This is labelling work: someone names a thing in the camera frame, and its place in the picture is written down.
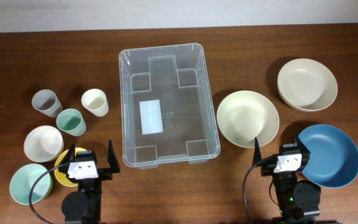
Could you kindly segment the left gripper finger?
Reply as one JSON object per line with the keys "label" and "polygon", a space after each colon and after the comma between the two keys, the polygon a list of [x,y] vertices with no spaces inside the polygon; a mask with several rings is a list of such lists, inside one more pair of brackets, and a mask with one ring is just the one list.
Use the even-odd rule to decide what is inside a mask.
{"label": "left gripper finger", "polygon": [[75,145],[72,144],[66,153],[65,157],[63,158],[64,164],[69,164],[71,162],[74,162],[75,160]]}
{"label": "left gripper finger", "polygon": [[112,144],[111,140],[109,140],[109,142],[108,142],[108,164],[109,164],[109,170],[112,174],[120,173],[121,167],[120,167],[118,159],[115,155],[113,144]]}

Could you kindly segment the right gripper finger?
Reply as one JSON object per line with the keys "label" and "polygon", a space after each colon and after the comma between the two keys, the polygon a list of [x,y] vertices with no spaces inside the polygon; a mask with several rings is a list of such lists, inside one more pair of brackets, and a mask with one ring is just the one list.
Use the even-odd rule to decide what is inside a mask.
{"label": "right gripper finger", "polygon": [[254,155],[252,160],[252,165],[255,167],[260,166],[262,162],[262,155],[260,152],[260,146],[257,137],[254,138]]}
{"label": "right gripper finger", "polygon": [[295,142],[298,147],[298,150],[300,151],[300,153],[302,155],[310,155],[311,154],[309,149],[304,145],[304,143],[299,138],[299,135],[295,135]]}

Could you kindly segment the small yellow bowl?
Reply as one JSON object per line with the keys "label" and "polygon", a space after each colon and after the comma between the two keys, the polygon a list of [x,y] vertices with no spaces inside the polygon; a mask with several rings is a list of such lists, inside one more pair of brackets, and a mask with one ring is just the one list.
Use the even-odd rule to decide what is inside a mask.
{"label": "small yellow bowl", "polygon": [[[68,149],[63,151],[56,159],[55,161],[55,167],[60,165],[61,161],[63,160],[63,158],[66,156],[68,152]],[[57,179],[57,181],[59,183],[61,183],[62,185],[66,186],[66,187],[77,187],[78,184],[74,184],[73,182],[71,182],[70,180],[67,179],[66,175],[64,173],[61,173],[58,171],[58,169],[54,170],[54,174],[55,174],[55,178]]]}

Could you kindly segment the small white bowl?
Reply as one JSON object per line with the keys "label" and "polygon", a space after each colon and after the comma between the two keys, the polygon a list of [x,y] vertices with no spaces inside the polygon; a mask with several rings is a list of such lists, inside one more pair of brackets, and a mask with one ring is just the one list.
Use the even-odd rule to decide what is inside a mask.
{"label": "small white bowl", "polygon": [[63,151],[61,132],[53,126],[39,126],[33,129],[24,141],[24,153],[34,162],[49,162]]}

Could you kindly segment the mint green plastic cup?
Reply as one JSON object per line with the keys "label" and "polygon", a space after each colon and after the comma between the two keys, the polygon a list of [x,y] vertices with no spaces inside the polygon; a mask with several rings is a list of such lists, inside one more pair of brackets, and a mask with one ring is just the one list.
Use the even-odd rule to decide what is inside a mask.
{"label": "mint green plastic cup", "polygon": [[86,132],[86,123],[81,113],[73,108],[65,109],[57,116],[58,129],[72,136],[81,136]]}

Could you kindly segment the blue plate bowl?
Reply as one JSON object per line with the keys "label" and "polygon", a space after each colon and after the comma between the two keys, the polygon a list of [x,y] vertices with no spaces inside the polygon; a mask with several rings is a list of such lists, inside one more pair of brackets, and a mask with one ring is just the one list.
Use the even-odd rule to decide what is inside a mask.
{"label": "blue plate bowl", "polygon": [[302,174],[327,188],[349,185],[358,175],[358,148],[341,129],[328,124],[315,124],[299,134],[310,151],[310,159]]}

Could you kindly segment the cream plate bowl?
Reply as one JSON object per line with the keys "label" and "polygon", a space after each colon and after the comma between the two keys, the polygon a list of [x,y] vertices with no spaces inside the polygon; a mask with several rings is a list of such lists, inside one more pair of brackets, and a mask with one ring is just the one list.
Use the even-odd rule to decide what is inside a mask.
{"label": "cream plate bowl", "polygon": [[231,143],[253,148],[255,141],[264,146],[278,133],[280,118],[275,105],[255,91],[236,91],[219,104],[217,123],[222,135]]}

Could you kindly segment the small mint green bowl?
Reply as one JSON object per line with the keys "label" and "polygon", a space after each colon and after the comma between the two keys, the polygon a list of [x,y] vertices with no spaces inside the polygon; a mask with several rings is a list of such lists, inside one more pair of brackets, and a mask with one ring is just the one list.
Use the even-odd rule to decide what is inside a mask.
{"label": "small mint green bowl", "polygon": [[[47,169],[40,164],[27,164],[21,167],[12,177],[10,183],[11,197],[19,204],[29,204],[29,194],[34,182]],[[53,179],[50,174],[45,175],[35,186],[32,194],[32,203],[46,198],[53,187]]]}

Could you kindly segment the beige plate bowl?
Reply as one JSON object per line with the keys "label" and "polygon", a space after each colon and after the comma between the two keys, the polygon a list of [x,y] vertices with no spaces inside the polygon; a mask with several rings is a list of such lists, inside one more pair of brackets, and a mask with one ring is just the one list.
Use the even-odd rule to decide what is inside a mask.
{"label": "beige plate bowl", "polygon": [[332,71],[322,63],[298,58],[286,63],[277,77],[278,92],[296,110],[314,112],[331,106],[338,84]]}

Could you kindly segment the cream plastic cup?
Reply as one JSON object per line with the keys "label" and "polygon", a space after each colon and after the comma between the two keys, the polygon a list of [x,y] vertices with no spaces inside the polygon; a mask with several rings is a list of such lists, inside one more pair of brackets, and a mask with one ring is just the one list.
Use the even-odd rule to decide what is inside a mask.
{"label": "cream plastic cup", "polygon": [[97,117],[105,116],[109,111],[108,100],[105,93],[97,88],[84,92],[81,97],[81,104]]}

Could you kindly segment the grey plastic cup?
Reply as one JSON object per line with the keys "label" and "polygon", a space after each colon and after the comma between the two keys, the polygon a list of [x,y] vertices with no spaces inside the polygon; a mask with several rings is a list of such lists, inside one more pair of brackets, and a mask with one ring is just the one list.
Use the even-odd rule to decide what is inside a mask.
{"label": "grey plastic cup", "polygon": [[63,106],[52,90],[40,90],[32,98],[32,106],[44,115],[56,118],[63,111]]}

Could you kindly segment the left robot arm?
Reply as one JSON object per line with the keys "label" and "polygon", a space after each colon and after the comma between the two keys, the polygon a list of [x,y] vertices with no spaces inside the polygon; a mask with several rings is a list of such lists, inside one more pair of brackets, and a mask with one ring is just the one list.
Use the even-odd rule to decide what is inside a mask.
{"label": "left robot arm", "polygon": [[65,223],[100,222],[102,182],[112,180],[112,175],[121,171],[111,141],[108,142],[108,164],[107,168],[98,168],[94,151],[76,152],[75,145],[70,146],[58,171],[77,184],[78,190],[63,199]]}

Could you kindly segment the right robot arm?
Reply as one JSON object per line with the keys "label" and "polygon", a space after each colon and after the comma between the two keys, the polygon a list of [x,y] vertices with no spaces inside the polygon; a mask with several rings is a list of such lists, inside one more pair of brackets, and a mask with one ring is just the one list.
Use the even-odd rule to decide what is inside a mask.
{"label": "right robot arm", "polygon": [[279,147],[279,153],[262,158],[258,140],[252,164],[261,168],[262,176],[271,176],[280,216],[273,223],[315,223],[320,215],[321,187],[309,180],[298,180],[297,173],[308,164],[311,152],[295,136],[293,144]]}

